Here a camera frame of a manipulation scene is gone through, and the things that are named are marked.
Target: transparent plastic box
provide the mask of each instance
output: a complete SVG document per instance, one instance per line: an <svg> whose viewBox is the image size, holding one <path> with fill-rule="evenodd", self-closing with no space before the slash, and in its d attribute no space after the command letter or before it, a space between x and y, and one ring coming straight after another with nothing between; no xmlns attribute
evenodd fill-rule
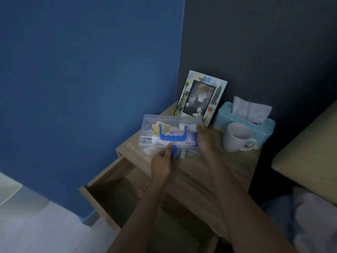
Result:
<svg viewBox="0 0 337 253"><path fill-rule="evenodd" d="M145 114L138 144L143 153L154 155L171 142L172 158L198 159L197 123L203 126L200 117Z"/></svg>

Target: photograph of person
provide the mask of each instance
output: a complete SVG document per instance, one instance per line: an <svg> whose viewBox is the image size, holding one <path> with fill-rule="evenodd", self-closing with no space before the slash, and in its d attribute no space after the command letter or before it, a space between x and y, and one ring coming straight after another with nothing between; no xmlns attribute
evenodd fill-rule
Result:
<svg viewBox="0 0 337 253"><path fill-rule="evenodd" d="M193 81L183 112L195 117L203 117L211 101L215 87L197 80Z"/></svg>

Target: hand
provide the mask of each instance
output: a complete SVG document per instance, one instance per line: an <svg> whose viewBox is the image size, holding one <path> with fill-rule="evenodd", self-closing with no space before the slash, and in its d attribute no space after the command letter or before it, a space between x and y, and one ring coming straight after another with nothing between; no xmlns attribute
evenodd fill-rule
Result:
<svg viewBox="0 0 337 253"><path fill-rule="evenodd" d="M201 150L201 153L203 155L214 151L215 152L215 144L212 133L209 131L207 127L204 127L204 129L201 127L201 125L198 123L196 125L196 131L198 132L197 137L197 143L198 147Z"/></svg>
<svg viewBox="0 0 337 253"><path fill-rule="evenodd" d="M157 153L151 161L151 182L164 187L171 173L172 144L169 143L165 150Z"/></svg>

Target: drawer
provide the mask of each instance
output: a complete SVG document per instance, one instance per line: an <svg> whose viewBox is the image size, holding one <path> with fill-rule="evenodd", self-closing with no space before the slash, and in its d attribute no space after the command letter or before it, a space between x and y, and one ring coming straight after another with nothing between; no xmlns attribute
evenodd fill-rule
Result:
<svg viewBox="0 0 337 253"><path fill-rule="evenodd" d="M80 187L82 195L115 231L124 226L150 178L123 155ZM161 197L150 235L151 252L213 252L219 237L168 193Z"/></svg>

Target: teal tissue box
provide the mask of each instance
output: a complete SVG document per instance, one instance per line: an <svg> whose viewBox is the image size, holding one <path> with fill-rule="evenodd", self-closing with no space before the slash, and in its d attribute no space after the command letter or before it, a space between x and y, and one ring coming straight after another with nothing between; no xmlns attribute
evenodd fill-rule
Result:
<svg viewBox="0 0 337 253"><path fill-rule="evenodd" d="M256 140L254 149L260 149L266 140L273 134L275 128L275 121L272 119L265 119L263 123L257 125L250 121L247 121L241 117L232 113L233 104L231 102L225 102L220 107L215 120L213 122L213 128L224 133L227 130L227 126L232 122L239 122L246 125L252 131L252 138Z"/></svg>

